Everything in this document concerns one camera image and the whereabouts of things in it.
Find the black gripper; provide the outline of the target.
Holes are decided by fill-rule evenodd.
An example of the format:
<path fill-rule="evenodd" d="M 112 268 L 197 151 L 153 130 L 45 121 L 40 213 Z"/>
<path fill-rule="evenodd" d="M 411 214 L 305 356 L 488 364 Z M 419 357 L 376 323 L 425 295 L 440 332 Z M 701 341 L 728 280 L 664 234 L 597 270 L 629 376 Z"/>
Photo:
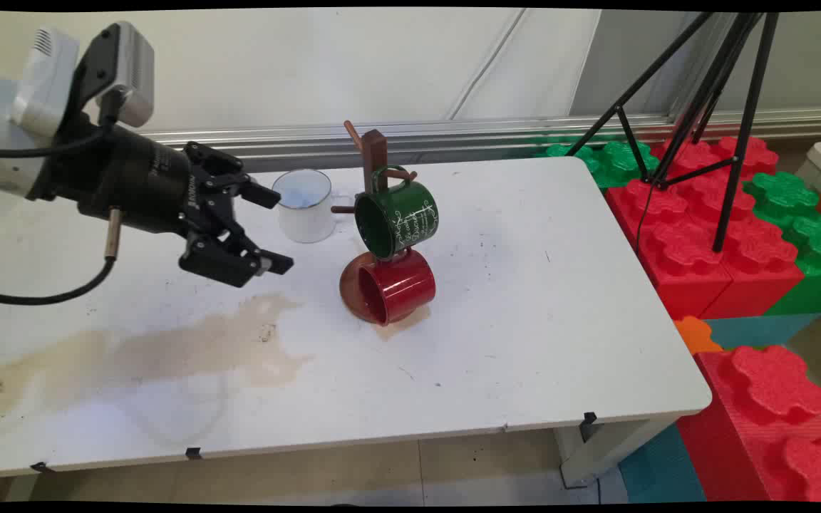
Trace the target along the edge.
<path fill-rule="evenodd" d="M 189 223 L 183 214 L 235 214 L 237 198 L 274 209 L 282 196 L 258 184 L 237 157 L 189 142 L 182 152 L 114 126 L 91 146 L 48 159 L 48 200 L 75 202 L 87 217 L 123 212 L 123 223 L 154 234 L 185 236 L 179 267 L 242 288 L 253 277 L 284 275 L 290 256 L 257 246 L 234 217 L 215 227 Z"/>

